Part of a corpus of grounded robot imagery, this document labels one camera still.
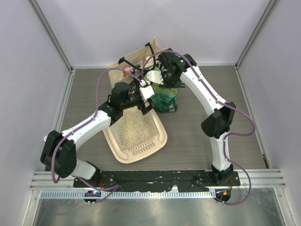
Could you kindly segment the green litter bag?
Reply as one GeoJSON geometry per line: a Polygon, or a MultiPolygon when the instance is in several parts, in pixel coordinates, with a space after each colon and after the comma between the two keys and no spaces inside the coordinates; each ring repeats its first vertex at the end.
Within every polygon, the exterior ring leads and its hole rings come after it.
{"type": "Polygon", "coordinates": [[[152,83],[151,85],[155,93],[155,95],[151,98],[154,110],[161,113],[177,112],[177,89],[161,88],[157,83],[152,83]]]}

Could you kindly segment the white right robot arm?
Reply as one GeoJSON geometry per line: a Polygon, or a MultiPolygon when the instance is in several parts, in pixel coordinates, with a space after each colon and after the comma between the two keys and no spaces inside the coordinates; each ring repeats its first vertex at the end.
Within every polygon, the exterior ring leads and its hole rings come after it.
{"type": "Polygon", "coordinates": [[[168,50],[158,55],[163,72],[163,84],[177,87],[184,83],[202,104],[207,117],[201,123],[203,132],[210,138],[213,163],[212,180],[218,186],[225,185],[233,173],[233,164],[227,160],[229,155],[228,138],[230,125],[234,118],[235,104],[220,97],[203,76],[194,59],[185,54],[177,56],[168,50]]]}

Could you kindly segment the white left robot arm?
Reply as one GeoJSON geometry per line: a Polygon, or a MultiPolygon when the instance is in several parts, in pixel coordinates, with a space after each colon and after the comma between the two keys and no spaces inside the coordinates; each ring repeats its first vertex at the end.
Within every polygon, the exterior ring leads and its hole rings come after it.
{"type": "Polygon", "coordinates": [[[142,81],[133,91],[130,91],[129,84],[118,82],[106,102],[98,106],[91,116],[63,132],[51,131],[45,137],[40,161],[50,169],[53,182],[73,176],[83,180],[88,187],[97,187],[101,171],[94,164],[79,160],[78,149],[98,132],[116,123],[124,110],[137,107],[142,114],[147,114],[152,109],[150,100],[153,96],[153,88],[146,81],[142,81]]]}

